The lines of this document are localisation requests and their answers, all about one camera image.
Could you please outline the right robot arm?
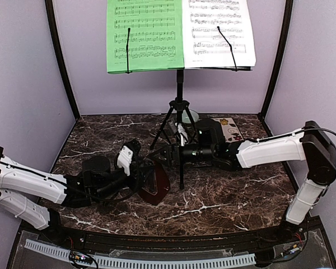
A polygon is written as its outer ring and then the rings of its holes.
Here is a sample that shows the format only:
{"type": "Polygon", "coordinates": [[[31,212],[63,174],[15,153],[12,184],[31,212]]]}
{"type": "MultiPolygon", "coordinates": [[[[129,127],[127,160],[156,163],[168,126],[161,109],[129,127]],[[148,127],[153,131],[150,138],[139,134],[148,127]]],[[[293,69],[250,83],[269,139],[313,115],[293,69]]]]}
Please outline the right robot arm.
{"type": "Polygon", "coordinates": [[[313,120],[290,133],[262,139],[228,142],[220,122],[211,118],[196,122],[197,143],[167,144],[150,153],[152,160],[165,166],[177,162],[210,162],[226,171],[240,171],[254,166],[283,161],[305,161],[309,169],[305,181],[289,205],[285,221],[275,230],[275,239],[287,243],[296,234],[296,226],[336,179],[336,146],[326,135],[327,129],[313,120]]]}

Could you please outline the green sheet music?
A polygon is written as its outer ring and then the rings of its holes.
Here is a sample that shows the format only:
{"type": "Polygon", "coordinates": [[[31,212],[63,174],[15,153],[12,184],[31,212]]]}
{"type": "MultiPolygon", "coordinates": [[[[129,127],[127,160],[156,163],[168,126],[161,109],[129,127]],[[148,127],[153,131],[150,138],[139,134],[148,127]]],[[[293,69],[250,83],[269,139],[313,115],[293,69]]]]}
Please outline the green sheet music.
{"type": "Polygon", "coordinates": [[[110,74],[184,68],[181,1],[108,1],[110,74]]]}

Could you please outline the black music stand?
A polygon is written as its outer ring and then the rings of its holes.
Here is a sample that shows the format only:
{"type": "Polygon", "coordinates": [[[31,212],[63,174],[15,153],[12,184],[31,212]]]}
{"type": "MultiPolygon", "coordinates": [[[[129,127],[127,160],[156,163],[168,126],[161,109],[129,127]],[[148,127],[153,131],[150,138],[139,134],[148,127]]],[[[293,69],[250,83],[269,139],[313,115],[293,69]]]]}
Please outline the black music stand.
{"type": "Polygon", "coordinates": [[[195,122],[193,120],[192,114],[189,110],[189,102],[183,99],[183,83],[184,83],[184,69],[178,69],[176,71],[176,83],[177,83],[177,94],[176,98],[172,101],[169,102],[170,109],[167,112],[167,115],[165,116],[165,119],[160,125],[160,128],[158,130],[158,133],[155,136],[155,139],[153,140],[153,143],[150,146],[150,150],[153,150],[155,148],[155,144],[160,137],[160,134],[164,134],[166,137],[167,141],[169,142],[169,146],[172,145],[170,142],[166,132],[164,131],[165,125],[167,125],[168,120],[171,117],[172,112],[175,110],[176,111],[176,123],[173,123],[174,131],[175,134],[177,134],[178,138],[178,157],[179,157],[179,174],[180,174],[180,189],[183,190],[185,187],[184,184],[184,162],[180,158],[181,154],[183,152],[184,146],[190,141],[194,140],[194,137],[196,135],[196,130],[195,130],[195,122]],[[194,135],[192,136],[191,140],[188,140],[187,136],[184,136],[183,131],[183,112],[186,112],[190,123],[192,124],[194,131],[194,135]]]}

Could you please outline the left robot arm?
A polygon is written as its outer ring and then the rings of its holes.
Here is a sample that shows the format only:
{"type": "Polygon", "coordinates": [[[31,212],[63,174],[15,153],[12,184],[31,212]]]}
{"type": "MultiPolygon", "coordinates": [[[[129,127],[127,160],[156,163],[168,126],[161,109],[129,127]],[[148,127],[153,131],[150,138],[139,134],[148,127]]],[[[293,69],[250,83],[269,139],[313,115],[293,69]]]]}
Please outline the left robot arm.
{"type": "Polygon", "coordinates": [[[94,156],[82,164],[77,175],[50,174],[19,164],[3,154],[0,147],[0,207],[45,233],[55,244],[64,244],[68,233],[60,225],[56,210],[37,205],[26,196],[41,197],[69,208],[89,207],[93,203],[114,205],[130,198],[117,198],[128,187],[139,192],[155,175],[151,160],[138,156],[139,148],[125,144],[115,159],[115,170],[105,156],[94,156]]]}

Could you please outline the brown wooden metronome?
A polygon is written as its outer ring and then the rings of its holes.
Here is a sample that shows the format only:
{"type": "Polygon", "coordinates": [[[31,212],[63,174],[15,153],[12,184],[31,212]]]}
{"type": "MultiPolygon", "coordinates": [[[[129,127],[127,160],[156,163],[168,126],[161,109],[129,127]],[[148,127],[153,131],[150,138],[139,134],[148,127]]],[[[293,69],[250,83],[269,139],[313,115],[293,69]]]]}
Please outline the brown wooden metronome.
{"type": "Polygon", "coordinates": [[[145,191],[143,188],[141,188],[138,191],[138,195],[141,199],[150,205],[157,206],[168,194],[170,190],[170,180],[162,164],[150,159],[148,159],[146,163],[155,165],[157,190],[145,191]]]}

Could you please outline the white sheet music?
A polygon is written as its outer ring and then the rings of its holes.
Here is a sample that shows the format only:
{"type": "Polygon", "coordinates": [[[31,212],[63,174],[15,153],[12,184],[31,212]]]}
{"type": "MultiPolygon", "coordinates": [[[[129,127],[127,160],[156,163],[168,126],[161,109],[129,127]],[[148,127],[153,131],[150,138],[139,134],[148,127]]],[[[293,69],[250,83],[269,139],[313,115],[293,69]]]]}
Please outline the white sheet music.
{"type": "Polygon", "coordinates": [[[256,64],[247,1],[182,1],[184,67],[243,68],[256,64]]]}

